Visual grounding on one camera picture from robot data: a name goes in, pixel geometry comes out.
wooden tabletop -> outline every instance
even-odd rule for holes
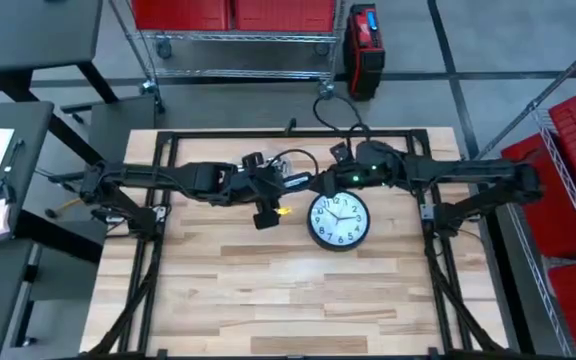
[[[459,159],[452,128],[429,128],[433,157]],[[156,131],[133,131],[126,162],[150,164]],[[381,138],[405,150],[402,139]],[[322,168],[332,164],[332,138],[181,140],[177,165],[190,161],[239,162],[262,151],[310,151]],[[294,171],[310,160],[289,155]],[[468,196],[465,185],[441,185],[442,199]],[[145,191],[126,190],[136,201]],[[405,191],[356,191],[371,213],[371,230],[356,250],[322,250],[309,237],[306,213],[314,193],[282,198],[292,214],[263,231],[252,223],[254,206],[216,208],[173,194],[168,218],[149,354],[426,354],[441,349],[430,275],[416,201]],[[464,230],[478,234],[474,224]],[[461,233],[452,240],[465,302],[481,325],[507,344],[481,240]],[[134,239],[106,242],[81,350],[94,346],[126,301]],[[460,343],[452,308],[455,345]],[[132,349],[136,344],[133,331]]]

gray floor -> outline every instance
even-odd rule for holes
[[[427,3],[420,0],[375,2],[388,52],[386,71],[444,72]],[[576,0],[438,0],[438,5],[457,71],[563,70],[576,58]],[[176,44],[174,51],[175,57],[169,66],[306,69],[322,65],[322,59],[313,54],[310,46],[300,45]],[[95,64],[109,79],[142,76],[108,6],[104,8]],[[57,105],[97,99],[89,87],[46,87],[49,85],[46,81],[72,79],[82,79],[75,68],[38,71],[34,80],[39,87],[33,91],[39,98]],[[462,81],[478,145],[485,145],[548,83],[549,80]],[[114,90],[120,96],[136,95],[137,83],[115,87]],[[316,90],[312,83],[163,86],[161,91],[168,112],[160,119],[160,125],[165,128],[284,127],[290,118],[295,117],[299,126],[316,126],[311,114]],[[338,90],[343,94],[344,84],[338,84]],[[570,80],[546,105],[574,94],[576,80]],[[5,101],[10,100],[0,94],[0,102]],[[460,120],[448,81],[384,82],[376,99],[358,107],[365,121],[373,126],[453,127],[465,153]],[[354,121],[341,103],[323,104],[322,113],[339,125]],[[85,125],[72,121],[70,125],[86,136]],[[493,151],[493,155],[503,146],[535,131],[530,120],[526,120]],[[80,169],[82,162],[49,136],[40,166],[62,172]],[[39,192],[42,181],[37,178],[29,194],[31,208],[37,213],[72,198],[61,191],[55,191],[54,196],[45,196]],[[76,208],[64,219],[85,219],[87,216],[83,208]],[[39,339],[37,346],[6,352],[2,358],[46,359],[73,355],[78,350],[95,269],[50,251],[44,252],[42,261],[55,273],[76,272],[81,276],[68,278],[67,285],[71,291],[62,300],[38,303],[29,329],[29,334]],[[41,289],[44,294],[63,289],[59,281],[46,284]],[[556,353],[557,345],[549,340],[552,336],[546,318],[538,313],[539,299],[526,301],[531,302],[531,309],[535,309],[531,312],[535,313],[537,331],[543,333],[543,339],[537,341],[540,352]]]

wire shelf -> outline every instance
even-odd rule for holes
[[[276,70],[155,70],[157,77],[188,76],[188,77],[238,77],[238,78],[271,78],[271,79],[328,79],[331,73],[325,71],[276,71]]]
[[[518,215],[518,211],[521,210],[518,209],[516,205],[511,204],[506,205],[506,208],[510,214],[512,224],[517,231],[517,235],[521,243],[521,248],[526,257],[526,261],[528,262],[528,266],[530,267],[530,272],[532,273],[533,279],[537,284],[537,290],[539,291],[539,295],[546,310],[546,314],[548,315],[548,319],[550,319],[550,323],[552,324],[553,330],[555,331],[555,336],[557,337],[557,342],[559,342],[561,351],[564,356],[572,356],[573,354],[570,350],[570,345],[568,344],[568,336],[566,335],[566,331],[559,322],[559,315],[555,310],[552,300],[550,299],[550,292],[548,291],[548,287],[544,282],[544,276],[541,274],[541,269],[537,264],[535,257],[533,256],[532,250],[530,249],[528,237],[523,230],[523,224],[521,223]]]
[[[550,118],[550,114],[547,110],[538,109],[532,113],[533,119],[537,123],[539,128],[539,134],[541,138],[544,140],[546,144],[546,148],[548,149],[548,153],[555,164],[555,168],[559,173],[559,177],[561,178],[566,192],[570,197],[570,201],[572,202],[573,206],[575,207],[576,211],[576,185],[573,182],[570,172],[566,167],[566,164],[563,161],[561,154],[559,153],[559,149],[557,148],[557,144],[553,139],[553,134],[556,134],[555,126]]]
[[[130,34],[133,39],[155,40],[191,40],[191,41],[239,41],[239,42],[286,42],[286,43],[313,43],[334,44],[339,37],[329,34],[303,34],[303,33],[272,33],[248,31],[166,31],[166,32],[137,32]]]
[[[334,88],[337,57],[344,35],[346,1],[335,0],[333,31],[323,33],[276,32],[276,31],[162,31],[140,30],[136,26],[135,12],[130,0],[108,0],[124,35],[145,74],[154,77],[234,77],[234,78],[274,78],[274,79],[317,79],[321,92],[331,92]],[[326,71],[284,71],[284,70],[227,70],[183,68],[181,62],[168,61],[172,56],[174,41],[203,42],[249,42],[249,43],[304,43],[313,44],[315,54],[326,62]]]

black metal frame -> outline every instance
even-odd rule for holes
[[[430,142],[428,138],[428,133],[426,130],[422,129],[415,129],[415,130],[375,130],[373,131],[373,136],[377,137],[399,137],[404,138],[406,140],[407,151],[410,153],[416,152],[416,142],[421,145],[422,153],[426,156],[431,156],[430,150]],[[182,139],[220,139],[220,138],[336,138],[338,134],[330,131],[292,131],[290,133],[286,133],[283,131],[216,131],[216,132],[159,132],[157,136],[156,148],[155,153],[153,156],[153,165],[160,165],[162,162],[163,157],[163,149],[166,144],[170,144],[170,156],[168,158],[167,164],[168,166],[174,166],[178,156],[178,144],[179,141]],[[441,203],[441,196],[439,190],[436,185],[431,188],[432,192],[432,201],[435,204]],[[418,192],[417,202],[421,206],[425,204],[426,200],[425,197]],[[146,206],[153,206],[154,205],[154,190],[148,190],[146,196]],[[162,195],[162,202],[161,205],[167,207],[170,205],[170,191],[164,191]],[[431,227],[424,226],[425,224],[422,221],[422,231],[424,236],[424,241],[426,242],[426,248],[434,249],[434,240],[435,234]],[[144,281],[139,284],[139,279],[141,277],[141,270],[143,268],[143,261],[144,261],[144,250],[145,250],[145,241],[139,239],[137,248],[135,251],[135,257],[133,260],[133,271],[130,277],[130,285],[127,295],[126,301],[126,310],[120,316],[120,321],[115,323],[118,325],[122,321],[124,322],[124,327],[119,327],[115,329],[113,326],[112,331],[119,331],[119,346],[118,352],[119,353],[126,353],[128,351],[128,339],[130,338],[130,333],[132,331],[132,312],[139,304],[139,302],[145,297],[145,304],[143,307],[143,317],[142,323],[140,326],[140,333],[139,333],[139,340],[137,346],[137,352],[145,353],[147,350],[147,343],[150,333],[150,324],[152,319],[152,312],[154,307],[154,296],[156,293],[156,284],[157,284],[157,276],[159,271],[159,264],[161,261],[161,254],[163,248],[163,241],[164,241],[164,233],[165,233],[165,222],[158,224],[158,231],[157,236],[154,239],[154,249],[151,255],[151,267],[149,268],[148,274]],[[450,245],[450,240],[448,238],[441,238],[443,247],[443,253],[440,256],[443,256],[443,259],[446,263],[446,272],[447,272],[447,280],[439,281],[435,277],[431,276],[432,281],[432,288],[434,293],[434,300],[435,306],[437,308],[437,316],[438,316],[438,323],[440,327],[441,337],[442,337],[442,344],[445,351],[449,351],[454,349],[453,342],[452,342],[452,335],[450,332],[450,324],[448,321],[447,311],[446,311],[446,304],[444,300],[444,294],[446,293],[447,288],[450,289],[451,294],[447,294],[449,300],[451,301],[461,301],[461,289],[459,286],[458,275],[456,271],[456,266],[454,262],[454,257],[452,255],[452,247]],[[439,269],[438,263],[436,263],[437,256],[434,255],[435,264],[431,263],[430,257],[429,260],[429,271],[432,273],[433,271],[437,271]],[[472,323],[474,319],[472,317],[469,319],[468,316],[462,318],[458,317],[458,326],[460,330],[460,335],[462,338],[462,347],[464,350],[469,351],[472,350],[472,342],[470,339],[470,330],[469,330],[469,323],[470,329],[472,329]],[[110,350],[112,344],[105,343],[100,344],[100,346],[96,347],[91,351],[90,355],[100,355],[103,353],[104,350]]]

caster wheel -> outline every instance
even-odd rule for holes
[[[21,344],[21,347],[29,347],[37,343],[37,339],[33,337],[26,337],[24,342]]]
[[[157,51],[157,56],[160,59],[166,60],[172,57],[172,45],[170,44],[170,39],[157,39],[155,42],[155,49]]]
[[[148,80],[139,86],[139,94],[154,94],[155,95],[155,107],[157,108],[158,114],[163,114],[166,112],[166,107],[164,106],[163,100],[159,94],[158,85],[152,81]]]
[[[44,210],[44,214],[46,214],[46,216],[50,219],[56,219],[59,217],[59,214],[57,214],[57,212],[53,209]]]
[[[330,44],[315,44],[313,49],[315,54],[319,56],[328,56],[330,54]]]
[[[332,99],[332,95],[335,91],[335,85],[329,82],[320,82],[319,83],[319,97],[322,97],[326,100]]]

